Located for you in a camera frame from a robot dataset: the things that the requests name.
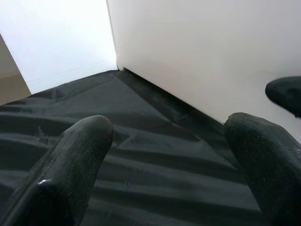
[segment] black tarp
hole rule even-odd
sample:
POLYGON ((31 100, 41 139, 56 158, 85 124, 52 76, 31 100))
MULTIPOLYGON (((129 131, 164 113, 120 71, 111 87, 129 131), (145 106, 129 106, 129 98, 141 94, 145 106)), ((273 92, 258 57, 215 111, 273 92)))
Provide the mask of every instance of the black tarp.
POLYGON ((223 127, 129 71, 110 71, 0 106, 0 217, 29 169, 80 119, 114 140, 83 226, 262 226, 223 127))

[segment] white panel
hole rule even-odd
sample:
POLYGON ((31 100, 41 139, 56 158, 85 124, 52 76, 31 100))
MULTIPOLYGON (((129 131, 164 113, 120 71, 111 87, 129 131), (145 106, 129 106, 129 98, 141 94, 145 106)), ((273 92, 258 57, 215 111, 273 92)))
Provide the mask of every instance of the white panel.
POLYGON ((209 116, 246 112, 301 141, 301 121, 265 96, 301 75, 300 0, 108 0, 117 63, 209 116))
POLYGON ((117 68, 106 0, 1 0, 0 32, 32 93, 117 68))

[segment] white wall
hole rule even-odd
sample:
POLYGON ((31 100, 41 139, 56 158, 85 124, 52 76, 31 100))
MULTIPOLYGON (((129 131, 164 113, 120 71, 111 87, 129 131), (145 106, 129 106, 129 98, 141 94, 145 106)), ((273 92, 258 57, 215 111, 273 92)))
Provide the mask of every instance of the white wall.
POLYGON ((301 121, 265 96, 301 75, 300 0, 108 0, 117 63, 225 122, 246 112, 301 141, 301 121))
POLYGON ((1 0, 0 32, 31 93, 117 68, 106 0, 1 0))
POLYGON ((0 79, 18 74, 19 70, 0 35, 0 79))

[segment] black fabric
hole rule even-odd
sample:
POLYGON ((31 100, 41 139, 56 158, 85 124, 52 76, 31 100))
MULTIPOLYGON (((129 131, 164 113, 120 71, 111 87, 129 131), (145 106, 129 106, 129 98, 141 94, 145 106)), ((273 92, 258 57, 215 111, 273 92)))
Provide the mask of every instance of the black fabric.
POLYGON ((223 126, 128 71, 90 76, 0 107, 0 213, 58 136, 98 114, 112 121, 114 140, 81 225, 269 225, 223 126))

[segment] beige floor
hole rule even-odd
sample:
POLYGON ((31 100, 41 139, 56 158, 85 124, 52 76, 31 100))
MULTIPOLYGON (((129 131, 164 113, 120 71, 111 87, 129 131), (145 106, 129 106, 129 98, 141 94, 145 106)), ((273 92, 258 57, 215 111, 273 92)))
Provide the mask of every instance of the beige floor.
POLYGON ((28 96, 30 91, 20 74, 0 79, 0 105, 28 96))

